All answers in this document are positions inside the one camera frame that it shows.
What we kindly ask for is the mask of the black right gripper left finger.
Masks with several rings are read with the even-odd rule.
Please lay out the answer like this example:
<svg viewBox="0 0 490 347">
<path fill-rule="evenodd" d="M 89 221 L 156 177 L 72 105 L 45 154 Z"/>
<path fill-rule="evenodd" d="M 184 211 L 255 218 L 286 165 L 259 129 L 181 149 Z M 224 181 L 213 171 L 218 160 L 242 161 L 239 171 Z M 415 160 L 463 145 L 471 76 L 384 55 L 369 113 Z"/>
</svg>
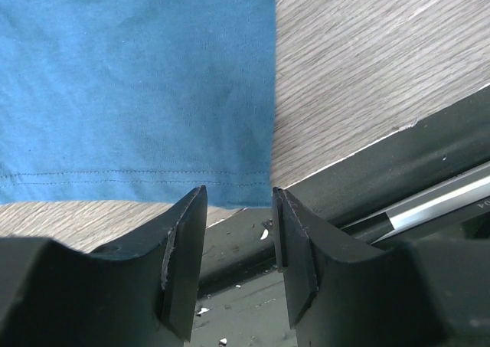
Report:
<svg viewBox="0 0 490 347">
<path fill-rule="evenodd" d="M 207 191 L 89 253 L 1 240 L 3 346 L 182 346 L 191 338 Z"/>
</svg>

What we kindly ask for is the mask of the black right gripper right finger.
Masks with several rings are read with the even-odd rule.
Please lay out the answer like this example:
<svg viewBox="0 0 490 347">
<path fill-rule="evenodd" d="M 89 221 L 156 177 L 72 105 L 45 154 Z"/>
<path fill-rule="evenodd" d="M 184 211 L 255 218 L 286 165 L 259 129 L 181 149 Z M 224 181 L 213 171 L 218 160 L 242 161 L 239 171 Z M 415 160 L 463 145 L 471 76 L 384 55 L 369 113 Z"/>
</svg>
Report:
<svg viewBox="0 0 490 347">
<path fill-rule="evenodd" d="M 381 250 L 273 191 L 276 261 L 300 346 L 487 346 L 489 242 Z"/>
</svg>

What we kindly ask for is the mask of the dark blue t-shirt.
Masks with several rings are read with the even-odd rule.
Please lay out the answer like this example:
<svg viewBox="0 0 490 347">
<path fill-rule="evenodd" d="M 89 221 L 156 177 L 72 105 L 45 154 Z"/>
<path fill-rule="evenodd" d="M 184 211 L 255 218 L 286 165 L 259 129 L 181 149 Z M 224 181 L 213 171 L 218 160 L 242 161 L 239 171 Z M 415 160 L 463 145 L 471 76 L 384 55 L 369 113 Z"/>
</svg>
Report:
<svg viewBox="0 0 490 347">
<path fill-rule="evenodd" d="M 275 0 L 1 0 L 1 201 L 271 203 Z"/>
</svg>

